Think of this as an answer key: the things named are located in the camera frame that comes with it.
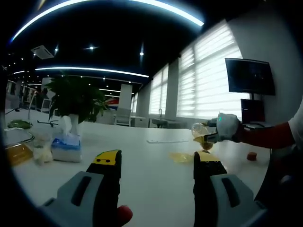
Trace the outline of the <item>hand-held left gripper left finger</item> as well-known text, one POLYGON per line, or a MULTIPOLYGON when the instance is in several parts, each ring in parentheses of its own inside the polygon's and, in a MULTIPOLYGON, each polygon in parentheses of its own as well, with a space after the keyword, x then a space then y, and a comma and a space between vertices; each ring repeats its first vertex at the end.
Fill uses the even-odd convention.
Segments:
POLYGON ((122 151, 98 154, 86 171, 80 171, 40 210, 59 227, 116 227, 120 194, 122 151))

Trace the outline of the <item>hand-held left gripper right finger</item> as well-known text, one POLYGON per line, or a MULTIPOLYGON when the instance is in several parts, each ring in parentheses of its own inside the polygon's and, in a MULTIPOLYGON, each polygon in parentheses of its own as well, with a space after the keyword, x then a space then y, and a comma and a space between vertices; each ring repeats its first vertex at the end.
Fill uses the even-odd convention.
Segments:
POLYGON ((195 227, 264 227, 267 209, 253 191, 228 174, 220 160, 207 152, 194 153, 195 227))

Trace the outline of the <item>person's left hand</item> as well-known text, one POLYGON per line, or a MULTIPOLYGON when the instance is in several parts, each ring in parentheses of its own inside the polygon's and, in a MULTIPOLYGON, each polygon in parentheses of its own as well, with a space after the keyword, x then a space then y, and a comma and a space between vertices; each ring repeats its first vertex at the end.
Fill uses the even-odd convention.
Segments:
POLYGON ((126 206, 122 205, 117 208, 117 224, 119 227, 123 227, 127 224, 133 217, 132 210, 126 206))

